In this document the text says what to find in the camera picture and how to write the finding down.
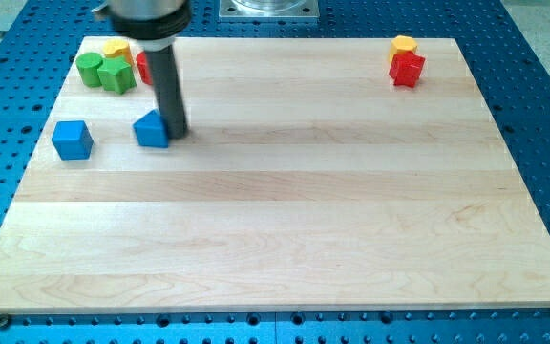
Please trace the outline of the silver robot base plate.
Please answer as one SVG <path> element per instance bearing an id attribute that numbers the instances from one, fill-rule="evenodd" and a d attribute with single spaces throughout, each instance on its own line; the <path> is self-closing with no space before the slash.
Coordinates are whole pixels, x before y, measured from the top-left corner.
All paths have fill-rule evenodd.
<path id="1" fill-rule="evenodd" d="M 315 19 L 318 0 L 221 0 L 220 19 Z"/>

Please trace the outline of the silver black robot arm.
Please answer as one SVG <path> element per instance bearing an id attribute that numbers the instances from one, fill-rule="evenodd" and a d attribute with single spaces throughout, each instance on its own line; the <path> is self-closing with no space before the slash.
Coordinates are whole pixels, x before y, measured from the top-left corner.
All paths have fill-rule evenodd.
<path id="1" fill-rule="evenodd" d="M 191 23 L 192 6 L 189 0 L 105 0 L 91 14 L 145 51 L 156 52 L 170 47 Z"/>

